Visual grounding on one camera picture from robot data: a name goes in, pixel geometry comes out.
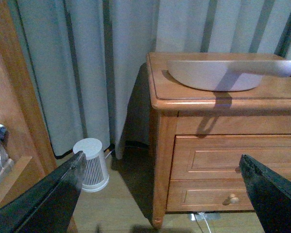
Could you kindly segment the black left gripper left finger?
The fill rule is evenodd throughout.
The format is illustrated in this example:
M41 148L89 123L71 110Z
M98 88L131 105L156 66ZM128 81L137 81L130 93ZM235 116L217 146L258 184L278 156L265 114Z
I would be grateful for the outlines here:
M86 157L77 152L0 208L0 233L65 233L81 193Z

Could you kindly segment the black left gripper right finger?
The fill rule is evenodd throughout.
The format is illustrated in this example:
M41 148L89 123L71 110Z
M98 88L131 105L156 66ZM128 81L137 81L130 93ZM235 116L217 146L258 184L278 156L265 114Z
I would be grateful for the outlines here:
M253 157L239 162L248 197L266 233L291 233L291 181Z

